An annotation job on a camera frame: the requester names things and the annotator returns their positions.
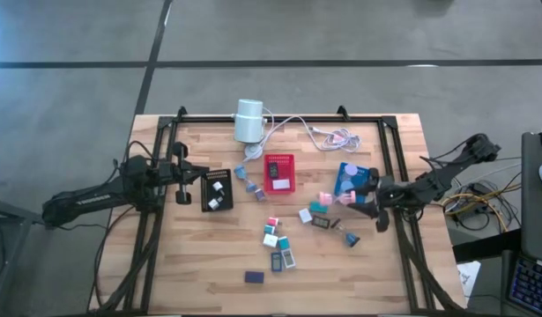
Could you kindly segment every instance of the white paper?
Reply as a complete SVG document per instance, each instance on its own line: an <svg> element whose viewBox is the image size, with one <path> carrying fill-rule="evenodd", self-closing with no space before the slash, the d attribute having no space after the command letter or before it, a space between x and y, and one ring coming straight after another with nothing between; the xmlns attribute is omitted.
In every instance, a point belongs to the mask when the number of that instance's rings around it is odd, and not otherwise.
<svg viewBox="0 0 542 317"><path fill-rule="evenodd" d="M461 279L461 285L463 286L464 299L468 303L469 296L472 294L472 288L474 288L474 282L476 276L479 274L480 262L468 262L457 265L458 277Z"/></svg>

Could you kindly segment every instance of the red plastic container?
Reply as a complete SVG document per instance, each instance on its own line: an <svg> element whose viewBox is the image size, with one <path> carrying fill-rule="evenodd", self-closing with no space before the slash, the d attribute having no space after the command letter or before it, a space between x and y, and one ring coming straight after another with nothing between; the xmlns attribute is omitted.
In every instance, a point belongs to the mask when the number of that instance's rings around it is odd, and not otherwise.
<svg viewBox="0 0 542 317"><path fill-rule="evenodd" d="M273 189L272 181L269 176L269 163L277 163L278 178L275 180L289 180L290 188ZM296 189L296 179L294 178L294 155L293 154L265 154L264 156L264 192L269 195L290 194Z"/></svg>

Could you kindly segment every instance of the navy block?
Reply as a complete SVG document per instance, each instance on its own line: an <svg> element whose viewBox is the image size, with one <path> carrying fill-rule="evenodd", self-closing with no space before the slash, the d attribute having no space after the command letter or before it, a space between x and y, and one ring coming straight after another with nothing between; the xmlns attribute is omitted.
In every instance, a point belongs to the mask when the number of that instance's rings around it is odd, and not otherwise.
<svg viewBox="0 0 542 317"><path fill-rule="evenodd" d="M263 272L251 272L246 271L245 272L245 283L259 283L262 284L264 281L264 273Z"/></svg>

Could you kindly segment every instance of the wooden table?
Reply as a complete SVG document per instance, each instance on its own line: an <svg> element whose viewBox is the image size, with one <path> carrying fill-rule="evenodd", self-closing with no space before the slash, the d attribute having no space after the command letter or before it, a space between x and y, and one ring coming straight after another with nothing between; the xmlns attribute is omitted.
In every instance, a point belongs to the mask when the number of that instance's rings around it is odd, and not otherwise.
<svg viewBox="0 0 542 317"><path fill-rule="evenodd" d="M151 149L157 120L157 115L137 116L131 140L141 141ZM408 173L413 179L428 169L419 159L420 155L427 156L426 141L417 114L397 114L397 121ZM339 123L312 125L326 131L341 128ZM200 181L189 186L193 203L188 206L177 205L173 195L176 187L169 187L149 313L408 312L393 219L387 232L378 233L375 221L359 212L343 206L330 208L328 217L340 217L348 229L361 237L355 247L349 248L331 231L303 225L298 217L298 210L308 207L319 191L333 190L340 162L377 167L381 175L384 173L376 125L344 123L343 127L362 137L356 153L318 151L301 123L289 122L272 135L265 153L295 156L296 191L291 195L268 195L267 202L258 203L245 192L244 183L234 178L234 208L203 213ZM233 170L243 159L244 145L234 141L231 123L181 123L176 138L188 145L188 161L193 164ZM391 139L389 134L392 165L397 168ZM131 154L144 154L141 151L133 147ZM246 165L249 178L260 187L262 162L260 158ZM115 209L112 217L123 210L125 207ZM282 221L279 235L290 240L295 269L271 272L270 253L276 250L262 245L267 217L279 217ZM130 266L137 221L137 213L125 217L108 237L100 263L100 287L105 299ZM465 306L441 211L426 208L419 227L429 268L443 289ZM263 271L264 284L243 283L246 270ZM138 281L136 288L136 305L141 298L142 282ZM419 302L424 303L417 272L414 283Z"/></svg>

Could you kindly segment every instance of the wooden tabletop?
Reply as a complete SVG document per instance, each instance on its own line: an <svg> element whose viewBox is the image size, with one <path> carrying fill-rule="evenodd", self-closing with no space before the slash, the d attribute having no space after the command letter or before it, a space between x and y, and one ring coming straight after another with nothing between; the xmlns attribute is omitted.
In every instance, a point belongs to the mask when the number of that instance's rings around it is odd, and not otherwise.
<svg viewBox="0 0 542 317"><path fill-rule="evenodd" d="M396 117L408 173L413 179L428 169L419 159L420 155L427 156L426 141L417 114L396 114ZM151 150L157 120L157 115L137 116L131 140L138 140ZM394 225L387 232L379 233L375 230L374 220L344 206L331 207L327 217L341 218L342 224L361 237L355 247L349 248L332 231L303 225L298 217L298 211L307 208L319 191L332 192L340 162L376 167L381 175L384 174L377 126L372 123L312 125L325 131L347 128L361 136L363 143L356 153L323 152L315 148L301 123L285 124L271 136L265 153L294 154L296 191L291 195L267 195L267 201L259 203L252 194L245 192L244 183L234 178L234 208L202 212L200 181L189 186L191 205L177 205L173 195L176 187L169 187L149 313L408 312ZM176 138L188 145L187 160L193 164L233 171L244 157L244 145L234 141L232 123L179 124ZM392 165L399 174L390 133L388 139ZM131 154L143 152L133 147ZM249 178L262 187L263 158L248 162L246 169ZM112 217L117 217L123 210L125 207L115 209ZM280 218L282 225L278 235L285 235L290 240L295 269L271 272L270 254L277 250L262 244L268 217ZM108 237L99 274L104 299L127 273L137 222L138 214L133 212ZM465 306L441 211L435 207L426 208L419 228L428 267L443 289L459 305ZM246 270L264 272L264 284L245 284ZM425 306L415 270L414 282L420 306ZM137 304L141 298L140 283L142 281L138 281ZM95 299L92 299L91 307L95 306Z"/></svg>

